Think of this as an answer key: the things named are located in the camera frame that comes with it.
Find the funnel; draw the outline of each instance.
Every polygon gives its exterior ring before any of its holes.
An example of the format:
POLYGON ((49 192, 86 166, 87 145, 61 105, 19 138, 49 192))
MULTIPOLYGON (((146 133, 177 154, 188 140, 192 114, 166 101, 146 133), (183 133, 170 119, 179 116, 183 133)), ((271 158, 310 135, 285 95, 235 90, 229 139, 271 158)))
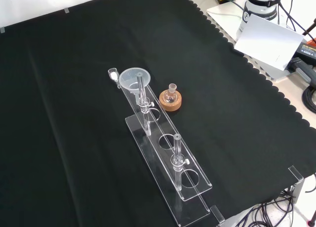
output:
POLYGON ((130 93, 139 94, 139 86, 137 82, 137 73, 143 74, 144 87, 150 82, 150 74, 142 68, 126 69, 119 75, 119 84, 130 93))

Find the black cloth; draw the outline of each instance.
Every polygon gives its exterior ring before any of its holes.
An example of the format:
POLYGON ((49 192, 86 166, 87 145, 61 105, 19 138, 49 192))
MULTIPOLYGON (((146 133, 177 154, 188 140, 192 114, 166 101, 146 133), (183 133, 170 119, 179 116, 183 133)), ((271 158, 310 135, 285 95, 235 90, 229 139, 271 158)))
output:
MULTIPOLYGON (((183 104, 169 115, 213 184, 207 205, 226 219, 296 183, 288 167, 316 172, 315 130, 192 2, 69 10, 0 35, 3 226, 175 225, 125 124, 133 112, 112 67, 148 70, 157 96, 178 85, 183 104)), ((196 226, 216 224, 210 215, 196 226)))

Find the white paper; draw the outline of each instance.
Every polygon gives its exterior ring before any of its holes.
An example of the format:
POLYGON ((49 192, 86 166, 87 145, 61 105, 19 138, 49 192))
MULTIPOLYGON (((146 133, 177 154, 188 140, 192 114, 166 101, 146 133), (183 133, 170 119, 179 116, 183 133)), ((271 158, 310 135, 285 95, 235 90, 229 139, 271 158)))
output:
POLYGON ((304 36, 252 14, 235 49, 284 71, 304 36))

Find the small glass vial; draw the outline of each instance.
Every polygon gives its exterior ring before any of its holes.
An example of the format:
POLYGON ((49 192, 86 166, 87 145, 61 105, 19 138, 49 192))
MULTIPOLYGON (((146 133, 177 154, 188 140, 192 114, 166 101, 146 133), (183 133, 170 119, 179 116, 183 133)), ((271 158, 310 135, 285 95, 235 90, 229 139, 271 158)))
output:
POLYGON ((163 100, 166 103, 174 103, 178 100, 178 95, 176 93, 177 85, 176 84, 170 84, 169 89, 164 93, 163 100))

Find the acrylic stand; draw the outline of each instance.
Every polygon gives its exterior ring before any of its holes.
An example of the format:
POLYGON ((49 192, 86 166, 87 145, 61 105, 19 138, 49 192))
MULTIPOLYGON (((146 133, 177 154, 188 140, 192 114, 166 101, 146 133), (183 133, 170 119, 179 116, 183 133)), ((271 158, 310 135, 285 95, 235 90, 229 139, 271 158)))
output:
POLYGON ((131 68, 119 75, 110 69, 109 75, 134 110, 125 119, 127 126, 177 225, 185 227, 209 215, 201 194, 212 184, 148 86, 149 73, 131 68))
POLYGON ((300 174, 300 172, 292 165, 288 168, 288 170, 292 173, 292 175, 297 179, 297 183, 291 187, 291 191, 293 192, 293 203, 296 204, 298 198, 301 194, 303 184, 304 184, 304 177, 300 174))

